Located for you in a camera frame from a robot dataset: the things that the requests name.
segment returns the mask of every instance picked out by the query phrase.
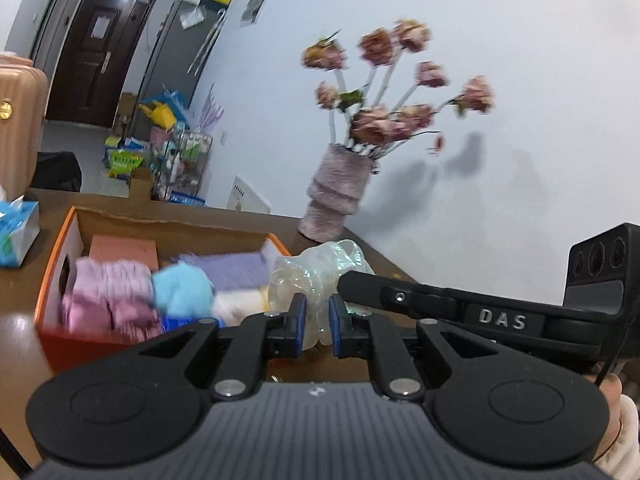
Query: door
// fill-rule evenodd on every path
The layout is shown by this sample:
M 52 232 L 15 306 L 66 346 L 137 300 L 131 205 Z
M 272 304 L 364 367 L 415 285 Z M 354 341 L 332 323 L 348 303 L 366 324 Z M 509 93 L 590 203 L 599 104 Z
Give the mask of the door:
M 31 47 L 29 58 L 33 59 L 34 67 L 45 73 L 49 82 L 70 22 L 65 15 L 69 3 L 70 0 L 49 0 Z
M 82 0 L 51 87 L 47 119 L 113 125 L 131 58 L 155 0 Z

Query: suitcase latch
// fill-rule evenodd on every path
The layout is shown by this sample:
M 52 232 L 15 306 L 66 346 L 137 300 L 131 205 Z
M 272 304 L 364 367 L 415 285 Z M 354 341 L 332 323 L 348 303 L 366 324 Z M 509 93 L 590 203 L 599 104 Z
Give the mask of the suitcase latch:
M 12 113 L 14 113 L 14 107 L 11 106 L 11 103 L 7 101 L 0 103 L 0 120 L 8 119 Z

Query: human hand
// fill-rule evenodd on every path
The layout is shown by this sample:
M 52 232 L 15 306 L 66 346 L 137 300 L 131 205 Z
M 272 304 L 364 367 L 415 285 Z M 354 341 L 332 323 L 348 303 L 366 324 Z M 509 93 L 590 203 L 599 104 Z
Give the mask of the human hand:
M 593 383 L 596 380 L 596 375 L 585 375 L 584 378 Z M 607 374 L 600 385 L 600 391 L 607 399 L 607 404 L 609 405 L 609 425 L 593 457 L 594 460 L 601 457 L 607 449 L 612 446 L 620 434 L 621 427 L 620 400 L 622 398 L 622 383 L 620 382 L 620 378 L 614 374 Z

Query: tissue box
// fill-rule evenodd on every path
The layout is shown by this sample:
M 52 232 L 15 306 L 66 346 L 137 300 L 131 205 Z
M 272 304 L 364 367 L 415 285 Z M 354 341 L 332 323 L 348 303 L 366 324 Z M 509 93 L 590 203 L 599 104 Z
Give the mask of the tissue box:
M 37 202 L 0 202 L 0 267 L 20 267 L 40 232 Z

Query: blue fluffy toy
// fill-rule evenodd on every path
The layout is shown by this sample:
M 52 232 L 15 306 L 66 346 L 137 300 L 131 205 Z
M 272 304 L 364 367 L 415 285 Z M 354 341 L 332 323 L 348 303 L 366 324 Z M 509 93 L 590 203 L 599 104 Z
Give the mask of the blue fluffy toy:
M 156 272 L 152 281 L 154 306 L 168 317 L 199 319 L 211 316 L 213 286 L 199 267 L 180 262 Z

